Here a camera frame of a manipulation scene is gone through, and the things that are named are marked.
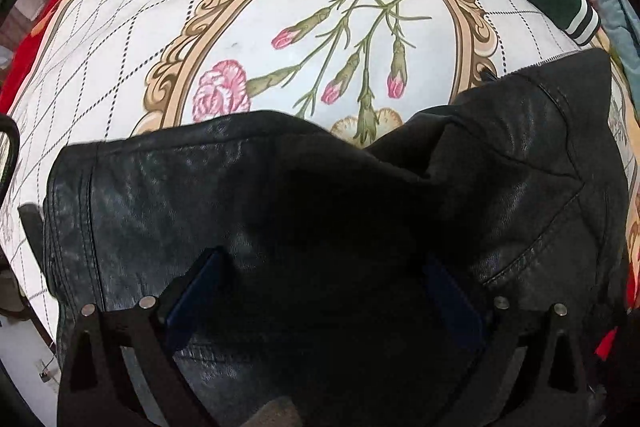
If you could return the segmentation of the black leather jacket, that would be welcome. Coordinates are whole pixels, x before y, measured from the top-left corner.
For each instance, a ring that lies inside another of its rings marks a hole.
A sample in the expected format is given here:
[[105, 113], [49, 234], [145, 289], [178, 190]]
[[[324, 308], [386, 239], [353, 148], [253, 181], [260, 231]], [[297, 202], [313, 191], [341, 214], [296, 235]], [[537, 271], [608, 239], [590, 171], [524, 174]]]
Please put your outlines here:
[[492, 299], [565, 303], [590, 388], [623, 321], [628, 180], [590, 49], [483, 82], [366, 148], [274, 112], [63, 148], [43, 268], [83, 306], [159, 296], [207, 248], [235, 284], [174, 360], [215, 426], [441, 426]]

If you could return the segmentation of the white patterned square cloth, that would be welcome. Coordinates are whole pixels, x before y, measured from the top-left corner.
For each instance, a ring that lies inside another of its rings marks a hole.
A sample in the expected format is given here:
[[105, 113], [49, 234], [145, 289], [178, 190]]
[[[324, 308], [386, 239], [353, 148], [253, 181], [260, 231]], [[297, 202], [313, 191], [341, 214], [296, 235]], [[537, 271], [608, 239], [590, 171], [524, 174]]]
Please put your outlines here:
[[66, 145], [257, 109], [297, 115], [365, 146], [471, 84], [587, 48], [614, 63], [610, 126], [626, 175], [639, 128], [600, 27], [578, 46], [527, 0], [62, 0], [12, 105], [21, 132], [1, 228], [48, 333], [58, 302], [17, 228]]

